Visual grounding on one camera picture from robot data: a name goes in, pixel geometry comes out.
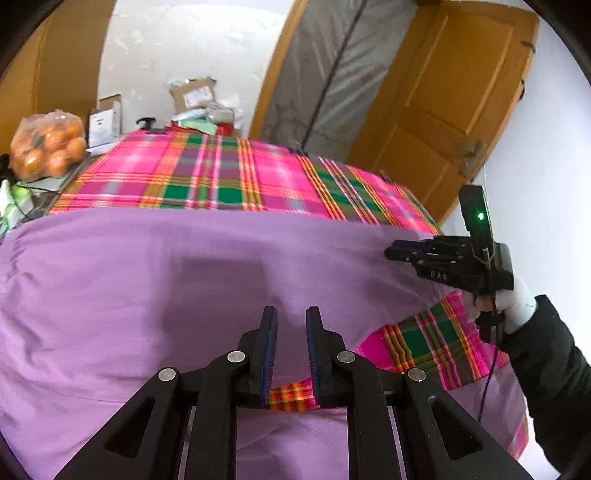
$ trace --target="cardboard box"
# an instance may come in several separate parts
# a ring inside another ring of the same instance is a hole
[[[99,100],[98,108],[92,109],[88,122],[89,148],[105,145],[121,137],[121,94]]]
[[[170,94],[174,100],[174,112],[183,113],[195,108],[206,106],[209,102],[215,102],[216,96],[213,87],[216,84],[211,78],[189,80],[178,87],[172,87]]]

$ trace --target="orange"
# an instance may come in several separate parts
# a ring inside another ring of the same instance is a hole
[[[50,134],[56,129],[56,125],[54,123],[45,123],[42,127],[37,128],[37,134],[40,137],[45,137],[47,134]]]
[[[12,137],[12,141],[10,142],[11,147],[15,148],[18,144],[24,144],[26,142],[31,142],[31,131],[28,129],[20,129],[17,133],[14,134]]]
[[[68,154],[70,155],[72,161],[80,160],[85,154],[86,140],[84,140],[84,138],[82,137],[70,140],[66,147],[66,150],[68,151]]]
[[[55,178],[63,177],[68,170],[68,152],[66,150],[58,150],[53,152],[47,162],[47,172]]]
[[[22,177],[22,162],[19,160],[18,162],[13,161],[14,157],[10,159],[10,168],[12,168],[13,172],[17,174],[18,178]]]
[[[46,152],[55,152],[63,147],[66,142],[64,132],[61,130],[52,130],[45,135],[43,147]]]
[[[72,118],[66,123],[66,137],[76,138],[82,136],[82,122],[77,118]]]
[[[28,179],[38,175],[43,169],[44,158],[43,151],[38,148],[31,150],[25,157],[25,161],[22,164],[22,175]]]
[[[25,140],[12,145],[12,156],[23,159],[32,149],[31,139],[26,138]]]

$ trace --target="black handle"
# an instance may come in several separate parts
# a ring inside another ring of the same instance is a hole
[[[156,122],[156,119],[153,116],[143,116],[135,121],[136,125],[139,125],[140,122],[144,123],[144,126],[141,127],[142,130],[152,130],[152,125]]]

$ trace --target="door hinge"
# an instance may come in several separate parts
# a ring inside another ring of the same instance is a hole
[[[527,40],[521,40],[521,44],[525,45],[526,47],[531,48],[531,51],[534,52],[534,54],[535,54],[535,45],[532,42],[527,41]]]
[[[521,91],[521,95],[519,95],[519,101],[523,100],[523,97],[525,95],[525,80],[521,79],[521,86],[523,87],[523,90]]]

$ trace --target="black sleeve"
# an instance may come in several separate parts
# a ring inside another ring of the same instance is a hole
[[[564,471],[591,432],[591,368],[546,296],[520,330],[505,337],[506,352],[534,419],[535,439]]]

